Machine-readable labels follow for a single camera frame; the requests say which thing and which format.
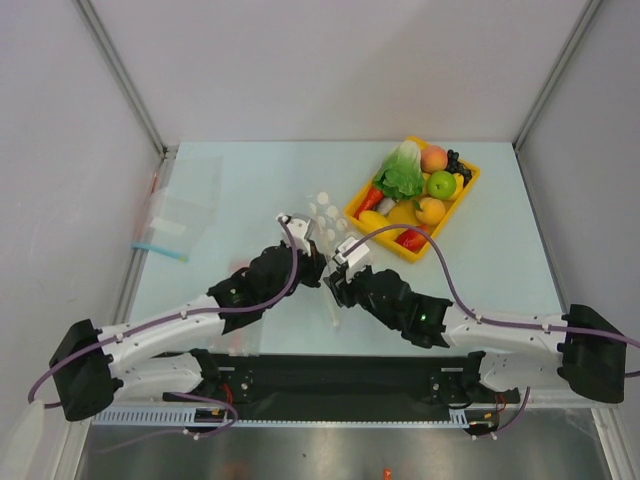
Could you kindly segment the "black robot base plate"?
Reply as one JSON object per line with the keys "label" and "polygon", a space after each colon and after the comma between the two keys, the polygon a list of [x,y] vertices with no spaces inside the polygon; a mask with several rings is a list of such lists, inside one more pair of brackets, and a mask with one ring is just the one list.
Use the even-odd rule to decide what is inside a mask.
{"label": "black robot base plate", "polygon": [[521,390],[481,385],[480,354],[465,357],[260,355],[195,352],[202,378],[184,393],[238,406],[516,405]]}

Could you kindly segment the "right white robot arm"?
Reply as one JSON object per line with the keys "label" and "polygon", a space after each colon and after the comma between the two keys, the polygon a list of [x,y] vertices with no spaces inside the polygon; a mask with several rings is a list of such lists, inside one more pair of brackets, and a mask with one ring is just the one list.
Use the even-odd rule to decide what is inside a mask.
{"label": "right white robot arm", "polygon": [[413,291],[393,270],[340,267],[326,277],[340,307],[359,306],[414,346],[468,348],[476,366],[461,388],[473,401],[495,391],[564,387],[588,400],[625,396],[626,344],[619,330],[586,305],[566,314],[494,319],[460,303]]}

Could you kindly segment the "white-dotted zip top bag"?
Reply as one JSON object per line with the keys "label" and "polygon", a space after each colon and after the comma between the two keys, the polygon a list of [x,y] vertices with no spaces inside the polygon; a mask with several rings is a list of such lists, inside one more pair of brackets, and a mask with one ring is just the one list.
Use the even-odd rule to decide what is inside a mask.
{"label": "white-dotted zip top bag", "polygon": [[321,276],[321,291],[331,326],[335,331],[338,331],[341,326],[339,307],[325,282],[325,278],[328,278],[336,269],[332,264],[332,258],[337,246],[346,239],[349,233],[348,223],[327,191],[308,193],[303,196],[303,199],[306,205],[305,212],[316,223],[312,237],[318,250],[327,260],[326,269]]}

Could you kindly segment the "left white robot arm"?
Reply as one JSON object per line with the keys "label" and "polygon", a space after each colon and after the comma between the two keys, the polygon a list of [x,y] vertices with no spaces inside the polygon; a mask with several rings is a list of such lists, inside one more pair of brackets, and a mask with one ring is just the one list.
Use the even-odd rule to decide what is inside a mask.
{"label": "left white robot arm", "polygon": [[86,319],[72,325],[50,360],[50,368],[68,421],[84,420],[107,408],[122,384],[116,369],[126,360],[147,360],[179,341],[199,340],[242,329],[303,284],[317,288],[326,259],[310,244],[295,251],[282,243],[265,249],[250,264],[209,288],[181,312],[114,333]]}

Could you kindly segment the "toy napa cabbage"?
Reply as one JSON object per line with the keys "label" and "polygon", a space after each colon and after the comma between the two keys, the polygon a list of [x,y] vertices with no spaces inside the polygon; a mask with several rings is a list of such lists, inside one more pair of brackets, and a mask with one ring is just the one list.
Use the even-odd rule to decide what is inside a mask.
{"label": "toy napa cabbage", "polygon": [[398,144],[384,159],[372,185],[395,201],[420,195],[425,186],[421,168],[421,150],[413,140]]}

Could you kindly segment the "toy yellow mango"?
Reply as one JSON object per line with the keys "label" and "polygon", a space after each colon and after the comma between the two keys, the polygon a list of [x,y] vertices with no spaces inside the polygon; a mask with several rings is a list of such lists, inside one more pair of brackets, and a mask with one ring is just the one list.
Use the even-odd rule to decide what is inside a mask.
{"label": "toy yellow mango", "polygon": [[389,220],[385,216],[374,210],[362,212],[358,220],[371,230],[378,230],[390,225]]}

